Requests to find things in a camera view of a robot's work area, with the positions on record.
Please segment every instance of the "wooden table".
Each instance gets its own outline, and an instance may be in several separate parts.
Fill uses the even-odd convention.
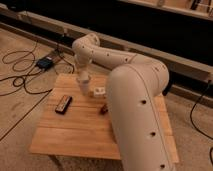
[[[91,89],[105,86],[106,76],[93,75]],[[71,95],[73,102],[65,115],[55,113],[55,107],[63,95]],[[43,115],[30,146],[31,153],[120,159],[109,115],[100,115],[99,110],[106,99],[85,97],[81,94],[76,76],[61,74],[44,108]],[[166,142],[173,162],[178,162],[175,141],[172,135],[164,97],[155,98],[160,113]]]

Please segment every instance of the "electronic device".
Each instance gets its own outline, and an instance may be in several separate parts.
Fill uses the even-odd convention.
[[[59,114],[65,114],[71,102],[72,102],[72,97],[68,95],[64,95],[59,101],[58,105],[56,106],[55,112]]]

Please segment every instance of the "black panel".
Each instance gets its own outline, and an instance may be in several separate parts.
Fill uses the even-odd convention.
[[[213,22],[116,0],[0,0],[34,13],[90,28],[213,65]]]

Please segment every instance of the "mounting hole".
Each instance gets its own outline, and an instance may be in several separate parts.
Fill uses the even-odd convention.
[[[165,167],[166,167],[165,164],[160,165],[161,170],[165,169]]]
[[[157,67],[155,67],[155,70],[159,72],[159,69]]]
[[[142,104],[146,104],[146,100],[141,100],[141,103]]]
[[[156,135],[156,132],[151,132],[150,137],[154,137]]]

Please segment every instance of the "table top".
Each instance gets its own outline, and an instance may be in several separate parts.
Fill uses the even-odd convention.
[[[92,75],[90,89],[103,87],[106,76]],[[65,115],[55,113],[55,107],[63,95],[73,97]],[[31,153],[67,155],[105,159],[120,159],[109,114],[100,115],[106,99],[83,96],[76,82],[76,75],[60,74],[44,108],[37,126]],[[164,97],[155,97],[165,139],[173,162],[179,161]]]

